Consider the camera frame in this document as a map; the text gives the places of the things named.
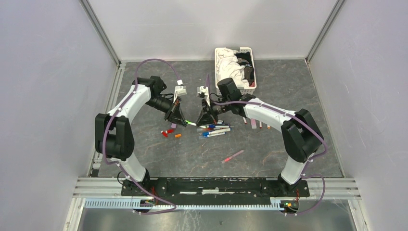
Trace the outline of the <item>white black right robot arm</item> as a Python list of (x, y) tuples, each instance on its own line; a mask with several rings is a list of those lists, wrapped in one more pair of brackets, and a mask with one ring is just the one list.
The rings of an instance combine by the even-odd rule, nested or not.
[(202, 99), (202, 111), (196, 125), (204, 126), (218, 121), (226, 112), (253, 119), (281, 132), (288, 158), (278, 176), (278, 191), (291, 196), (297, 191), (304, 169), (320, 146), (326, 146), (313, 116), (306, 109), (285, 110), (265, 103), (252, 94), (242, 94), (232, 78), (217, 84), (221, 97), (213, 101), (207, 86), (199, 86), (197, 95)]

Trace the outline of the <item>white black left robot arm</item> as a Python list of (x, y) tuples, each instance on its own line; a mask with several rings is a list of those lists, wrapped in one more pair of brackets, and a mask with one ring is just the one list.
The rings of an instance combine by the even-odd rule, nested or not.
[(172, 98), (162, 94), (166, 88), (160, 77), (139, 77), (118, 105), (95, 117), (96, 151), (103, 155), (107, 164), (116, 164), (122, 169), (127, 179), (134, 182), (132, 189), (139, 196), (146, 196), (151, 191), (149, 172), (134, 154), (131, 123), (139, 110), (147, 105), (163, 112), (167, 122), (184, 127), (188, 124), (180, 107), (180, 96), (186, 94), (182, 80), (177, 81)]

